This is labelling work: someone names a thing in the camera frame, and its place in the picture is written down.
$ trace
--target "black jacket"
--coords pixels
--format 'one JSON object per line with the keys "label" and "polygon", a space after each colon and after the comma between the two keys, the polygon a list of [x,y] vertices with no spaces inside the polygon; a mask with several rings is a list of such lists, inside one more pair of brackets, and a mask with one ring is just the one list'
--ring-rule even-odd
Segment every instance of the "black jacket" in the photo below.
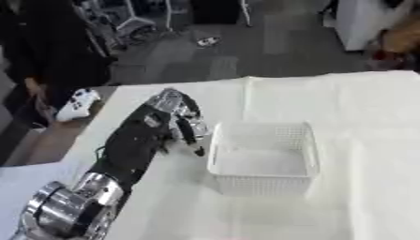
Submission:
{"label": "black jacket", "polygon": [[86,34],[70,0],[21,0],[17,14],[0,0],[0,44],[9,77],[27,77],[60,87],[102,85],[109,80],[107,57]]}

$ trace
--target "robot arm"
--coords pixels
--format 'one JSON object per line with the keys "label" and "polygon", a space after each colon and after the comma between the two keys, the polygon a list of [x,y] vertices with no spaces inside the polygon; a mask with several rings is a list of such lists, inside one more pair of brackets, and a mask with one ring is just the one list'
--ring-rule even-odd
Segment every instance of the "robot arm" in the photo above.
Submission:
{"label": "robot arm", "polygon": [[52,182],[39,190],[23,209],[12,239],[103,239],[156,152],[169,140],[183,139],[203,156],[197,137],[206,130],[193,99],[175,89],[163,90],[110,136],[75,187]]}

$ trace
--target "basket rim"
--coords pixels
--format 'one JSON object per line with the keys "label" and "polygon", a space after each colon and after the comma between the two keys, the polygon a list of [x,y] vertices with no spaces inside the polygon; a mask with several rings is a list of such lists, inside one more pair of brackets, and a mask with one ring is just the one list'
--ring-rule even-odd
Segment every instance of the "basket rim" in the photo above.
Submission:
{"label": "basket rim", "polygon": [[[215,152],[218,147],[217,144],[215,144],[215,141],[217,141],[216,134],[218,134],[222,128],[223,125],[229,125],[229,124],[243,124],[243,125],[270,125],[270,126],[291,126],[291,125],[301,125],[304,128],[308,129],[308,132],[310,134],[311,140],[314,142],[315,146],[313,149],[314,156],[315,156],[315,171],[312,172],[309,170],[309,168],[306,168],[307,174],[296,174],[296,175],[275,175],[275,174],[250,174],[250,175],[239,175],[239,174],[221,174],[214,171],[213,166],[214,164],[214,157]],[[216,124],[215,129],[213,131],[212,140],[210,142],[210,151],[207,158],[207,171],[209,171],[212,175],[215,177],[235,177],[235,178],[245,178],[245,177],[253,177],[253,178],[299,178],[299,179],[313,179],[315,176],[320,174],[320,162],[319,162],[319,153],[318,153],[318,147],[316,146],[315,136],[313,133],[313,129],[308,122],[260,122],[260,123],[253,123],[253,122],[247,122],[247,121],[230,121],[230,122],[219,122]]]}

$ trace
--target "gray carpet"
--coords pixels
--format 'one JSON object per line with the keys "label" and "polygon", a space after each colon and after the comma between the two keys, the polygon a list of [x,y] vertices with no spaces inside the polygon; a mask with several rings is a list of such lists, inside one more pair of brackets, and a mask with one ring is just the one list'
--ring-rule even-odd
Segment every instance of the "gray carpet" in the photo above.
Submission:
{"label": "gray carpet", "polygon": [[[123,84],[184,83],[244,76],[291,77],[363,70],[358,53],[346,53],[334,30],[323,28],[314,0],[250,2],[253,27],[190,25],[175,16],[179,35],[167,34],[131,47],[120,56],[113,81]],[[220,37],[218,45],[199,48],[195,41]]]}

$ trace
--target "white tablecloth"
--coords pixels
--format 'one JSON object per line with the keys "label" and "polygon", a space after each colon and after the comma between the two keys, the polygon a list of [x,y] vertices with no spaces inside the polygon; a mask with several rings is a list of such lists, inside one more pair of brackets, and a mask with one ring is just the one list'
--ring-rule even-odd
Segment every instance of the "white tablecloth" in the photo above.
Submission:
{"label": "white tablecloth", "polygon": [[219,121],[307,121],[322,173],[302,201],[214,191],[205,158],[182,144],[158,156],[107,239],[413,239],[420,158],[420,78],[412,72],[120,87],[62,164],[82,174],[129,113],[167,86]]}

